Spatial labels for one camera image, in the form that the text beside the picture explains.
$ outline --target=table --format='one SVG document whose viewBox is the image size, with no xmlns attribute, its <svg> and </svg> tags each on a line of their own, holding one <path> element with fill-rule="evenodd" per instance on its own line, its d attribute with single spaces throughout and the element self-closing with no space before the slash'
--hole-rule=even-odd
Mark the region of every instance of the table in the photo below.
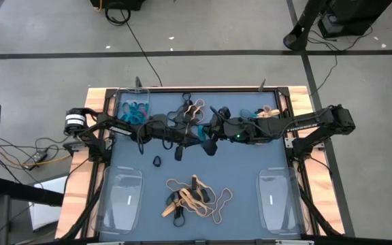
<svg viewBox="0 0 392 245">
<path fill-rule="evenodd" d="M 167 88 L 154 88 L 154 89 L 181 89 L 179 87 L 167 87 Z M 312 112 L 312 106 L 308 96 L 308 90 L 305 86 L 290 86 L 288 87 L 291 105 L 293 108 L 293 113 L 295 115 L 305 114 Z M 85 107 L 92 108 L 98 112 L 102 112 L 104 108 L 105 93 L 107 88 L 90 88 L 88 90 L 88 95 L 85 103 Z M 110 104 L 114 104 L 114 99 L 110 99 Z M 286 104 L 286 100 L 281 96 L 281 104 Z M 108 109 L 109 114 L 113 114 L 113 106 Z M 93 120 L 88 118 L 88 124 L 93 124 Z M 299 132 L 300 137 L 305 137 L 307 134 L 312 132 L 312 129 L 307 129 Z M 323 151 L 315 150 L 312 153 L 312 157 L 326 163 L 325 153 Z M 76 152 L 73 156 L 73 161 L 71 165 L 71 170 L 79 166 L 87 158 L 87 151 Z M 67 183 L 67 190 L 65 198 L 63 200 L 61 218 L 59 220 L 59 225 L 56 231 L 56 238 L 64 235 L 69 228 L 73 225 L 75 220 L 79 217 L 83 211 L 86 198 L 88 193 L 88 186 L 92 176 L 93 164 L 90 162 L 85 163 L 79 169 L 77 169 L 69 178 Z M 98 178 L 96 179 L 96 185 L 99 185 L 101 179 L 101 173 L 103 171 L 103 166 L 99 166 Z M 334 193 L 331 178 L 327 169 L 314 162 L 313 160 L 306 161 L 306 171 L 308 173 L 308 181 L 310 186 L 310 192 L 316 207 L 321 211 L 323 216 L 330 222 L 334 229 L 339 232 L 344 232 L 340 211 L 338 209 L 338 204 L 336 201 L 336 196 Z M 94 220 L 95 210 L 92 212 L 92 217 Z M 309 215 L 304 212 L 305 220 L 309 224 Z M 88 226 L 87 236 L 93 236 L 94 232 L 91 229 L 91 225 Z"/>
</svg>

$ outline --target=wooden table frame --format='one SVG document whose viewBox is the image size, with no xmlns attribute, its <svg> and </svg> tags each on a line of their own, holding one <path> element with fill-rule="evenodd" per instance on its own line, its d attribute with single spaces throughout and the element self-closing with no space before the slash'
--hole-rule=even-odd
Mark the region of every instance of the wooden table frame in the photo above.
<svg viewBox="0 0 392 245">
<path fill-rule="evenodd" d="M 154 87 L 149 89 L 165 92 L 167 90 L 185 91 L 194 90 L 196 88 L 209 89 L 218 87 Z M 258 89 L 258 87 L 255 86 L 223 86 L 221 88 L 232 90 L 237 89 L 243 91 L 255 91 Z M 265 88 L 278 88 L 279 90 L 279 87 L 273 86 L 266 86 Z M 114 113 L 114 106 L 112 105 L 114 105 L 113 95 L 115 94 L 115 91 L 116 88 L 90 88 L 87 93 L 86 103 L 84 107 L 94 109 L 97 112 L 102 112 L 105 108 L 108 108 L 108 114 L 112 115 Z M 296 116 L 313 112 L 310 98 L 308 95 L 308 89 L 305 86 L 283 87 L 282 93 L 279 93 L 279 96 L 281 107 L 287 108 L 289 106 L 293 108 L 292 113 L 294 113 L 294 115 Z M 108 105 L 106 106 L 104 106 L 104 103 L 106 102 L 105 98 L 108 98 Z M 88 118 L 87 123 L 88 125 L 92 125 L 95 122 L 92 118 Z M 289 133 L 288 136 L 305 137 L 313 130 L 314 129 L 305 129 L 298 131 L 296 135 Z M 72 171 L 74 168 L 79 166 L 79 164 L 85 161 L 87 159 L 87 156 L 88 153 L 86 150 L 76 152 L 72 159 L 70 171 Z M 312 152 L 312 157 L 325 164 L 327 162 L 324 151 L 314 150 Z M 60 238 L 61 236 L 65 235 L 67 231 L 69 231 L 70 227 L 75 223 L 75 221 L 85 208 L 89 191 L 92 193 L 95 188 L 99 186 L 103 173 L 103 164 L 95 167 L 95 169 L 97 170 L 95 188 L 93 188 L 93 185 L 90 186 L 91 178 L 92 176 L 95 176 L 95 174 L 93 174 L 93 166 L 93 163 L 87 161 L 85 164 L 83 164 L 83 166 L 79 167 L 74 173 L 70 175 L 69 180 L 67 181 L 65 198 L 63 200 L 63 205 L 61 208 L 61 215 L 55 238 Z M 299 181 L 302 184 L 304 184 L 304 182 L 308 183 L 306 186 L 309 189 L 306 191 L 309 192 L 315 206 L 320 210 L 322 215 L 327 219 L 327 221 L 332 225 L 335 230 L 339 231 L 340 233 L 344 233 L 344 226 L 341 219 L 336 194 L 334 192 L 332 179 L 326 167 L 320 165 L 319 163 L 311 159 L 306 160 L 305 178 L 307 178 L 307 180 L 304 180 L 303 176 L 300 176 Z M 307 233 L 313 234 L 313 230 L 318 229 L 317 225 L 315 224 L 315 221 L 313 222 L 313 219 L 310 218 L 309 212 L 307 211 L 305 205 L 302 205 L 302 208 L 304 210 L 304 220 L 306 221 Z M 86 237 L 94 236 L 95 232 L 91 228 L 91 223 L 95 220 L 95 214 L 96 208 L 91 212 L 91 218 L 89 219 L 89 223 L 87 224 L 88 226 L 86 227 Z M 321 235 L 324 234 L 321 228 L 318 232 L 320 232 Z"/>
</svg>

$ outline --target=gray floor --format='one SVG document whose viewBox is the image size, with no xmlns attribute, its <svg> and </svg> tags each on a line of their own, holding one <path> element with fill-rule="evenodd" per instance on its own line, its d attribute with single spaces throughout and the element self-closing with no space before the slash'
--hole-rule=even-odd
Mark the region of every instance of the gray floor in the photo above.
<svg viewBox="0 0 392 245">
<path fill-rule="evenodd" d="M 293 2 L 300 14 L 306 1 Z M 286 50 L 282 37 L 292 24 L 285 0 L 148 0 L 131 17 L 131 26 L 149 51 Z M 392 4 L 373 28 L 354 49 L 380 50 L 382 44 L 392 49 Z M 352 41 L 343 38 L 336 45 Z M 138 47 L 127 27 L 108 24 L 87 0 L 10 0 L 1 7 L 0 53 L 116 51 Z M 264 78 L 267 85 L 308 85 L 300 56 L 150 60 L 165 86 L 259 85 Z M 310 62 L 320 84 L 334 58 L 311 56 Z M 339 56 L 338 62 L 319 94 L 323 105 L 342 103 L 350 109 L 357 125 L 351 135 L 333 139 L 353 226 L 359 237 L 392 239 L 392 56 Z M 19 145 L 31 145 L 37 137 L 63 138 L 65 111 L 83 106 L 89 87 L 132 86 L 136 76 L 145 86 L 158 85 L 143 58 L 0 60 L 1 137 Z M 67 173 L 69 162 L 31 173 L 44 180 Z M 14 173 L 33 182 L 22 171 Z M 10 178 L 2 169 L 0 176 Z M 16 224 L 13 242 L 32 236 L 28 214 Z"/>
</svg>

